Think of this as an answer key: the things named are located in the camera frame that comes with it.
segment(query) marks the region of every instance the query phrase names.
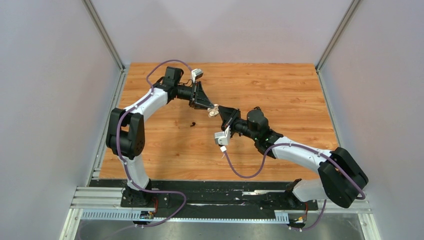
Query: wooden table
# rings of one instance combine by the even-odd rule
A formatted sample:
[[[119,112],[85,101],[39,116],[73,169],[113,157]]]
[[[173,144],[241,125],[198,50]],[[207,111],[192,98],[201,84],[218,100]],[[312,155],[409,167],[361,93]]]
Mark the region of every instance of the wooden table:
[[[131,105],[149,89],[146,75],[156,63],[133,63],[119,104]],[[189,71],[180,67],[186,82]],[[259,106],[270,127],[290,139],[322,149],[335,149],[337,141],[320,82],[312,64],[193,63],[204,75],[200,79],[209,99],[225,107],[240,108],[242,118]],[[159,68],[150,81],[165,74]],[[144,167],[151,179],[244,181],[222,158],[214,133],[221,131],[219,116],[209,118],[205,110],[194,110],[188,101],[174,99],[155,112],[145,124]],[[234,135],[227,147],[235,169],[242,175],[255,173],[262,155],[253,140]],[[287,160],[268,157],[262,172],[251,181],[293,181],[318,175]],[[125,179],[117,156],[107,149],[100,178]]]

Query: wooden tabletop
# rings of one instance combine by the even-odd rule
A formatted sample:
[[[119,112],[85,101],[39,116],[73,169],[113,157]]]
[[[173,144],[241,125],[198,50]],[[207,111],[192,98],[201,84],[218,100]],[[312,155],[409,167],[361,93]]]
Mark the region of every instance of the wooden tabletop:
[[[120,108],[139,100],[149,89],[146,75],[156,63],[133,63],[129,68]],[[180,67],[186,82],[190,72]],[[165,74],[160,67],[150,81]],[[242,118],[259,106],[269,126],[288,138],[321,149],[333,150],[337,141],[313,64],[192,63],[203,70],[203,89],[214,104],[239,108]],[[145,123],[146,144],[142,152],[145,170],[151,179],[244,181],[230,169],[215,144],[221,118],[209,118],[205,110],[190,108],[188,101],[174,99]],[[242,175],[254,174],[262,155],[253,140],[234,135],[227,152]],[[287,160],[267,157],[262,172],[251,181],[293,181],[318,175]],[[100,178],[125,179],[117,156],[107,149]]]

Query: white panel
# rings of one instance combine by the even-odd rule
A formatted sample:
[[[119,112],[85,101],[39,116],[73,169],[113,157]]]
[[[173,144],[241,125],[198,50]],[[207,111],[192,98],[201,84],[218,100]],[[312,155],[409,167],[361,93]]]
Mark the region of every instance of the white panel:
[[[363,1],[322,73],[384,240],[423,239],[424,1]]]
[[[118,68],[80,0],[0,7],[0,239],[59,238]]]
[[[93,0],[122,60],[317,63],[351,0]]]

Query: metal frame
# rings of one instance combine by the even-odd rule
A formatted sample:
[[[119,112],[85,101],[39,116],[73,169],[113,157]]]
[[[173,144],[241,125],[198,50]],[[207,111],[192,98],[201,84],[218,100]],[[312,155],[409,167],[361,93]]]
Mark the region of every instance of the metal frame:
[[[110,111],[115,108],[121,99],[123,92],[124,84],[128,75],[128,66],[124,65],[117,50],[115,49],[102,21],[92,3],[91,0],[81,0],[89,15],[91,16],[93,23],[97,27],[100,35],[102,36],[104,43],[106,44],[110,54],[112,55],[117,66],[121,70],[121,74],[117,81],[115,93],[113,94]],[[326,60],[328,59],[332,49],[339,40],[341,34],[346,28],[347,24],[351,20],[353,14],[357,10],[359,4],[362,0],[352,0],[348,10],[346,11],[343,19],[337,27],[334,35],[332,36],[328,46],[326,47],[324,53],[322,54],[320,60],[315,66],[322,92],[324,94],[325,102],[327,104],[327,110],[329,112],[331,122],[337,137],[337,142],[340,144],[339,137],[337,135],[337,124],[334,121],[332,106],[327,100],[326,88],[322,82],[321,69],[324,66]],[[103,128],[103,133],[98,141],[98,148],[95,154],[95,159],[93,163],[93,168],[91,174],[88,178],[87,184],[91,180],[99,179],[100,169],[103,163],[103,158],[105,155],[105,138],[107,133],[108,120],[106,120],[105,126]],[[94,220],[94,219],[104,219],[104,220],[133,220],[137,219],[137,214],[140,211],[152,211],[152,208],[124,208],[120,206],[122,198],[122,189],[117,187],[78,187],[75,191],[69,212],[65,221],[65,224],[60,235],[61,240],[73,240],[78,231],[78,226],[80,220]],[[317,202],[319,210],[311,211],[318,213],[321,211],[323,206],[323,201],[319,200]],[[264,220],[256,219],[254,223],[279,223],[284,222],[288,217],[288,214],[299,214],[303,211],[299,210],[277,210],[275,211],[275,220]],[[374,220],[374,215],[372,214],[371,207],[367,200],[356,200],[350,206],[350,208],[345,209],[337,206],[331,201],[327,201],[325,213],[332,214],[357,214],[361,223],[362,232],[364,234],[365,240],[380,240],[380,235],[376,227]],[[234,222],[234,223],[252,223],[251,220],[246,219],[187,219],[187,218],[173,218],[173,222]]]

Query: gray floor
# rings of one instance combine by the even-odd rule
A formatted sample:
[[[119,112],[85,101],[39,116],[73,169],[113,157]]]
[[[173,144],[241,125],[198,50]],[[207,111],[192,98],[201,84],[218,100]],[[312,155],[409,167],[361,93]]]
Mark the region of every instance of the gray floor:
[[[308,214],[311,225],[317,214]],[[106,240],[115,231],[133,225],[128,221],[83,220],[76,240]],[[131,228],[108,240],[363,240],[357,214],[324,214],[310,231],[295,232],[280,224],[166,222],[152,228]]]

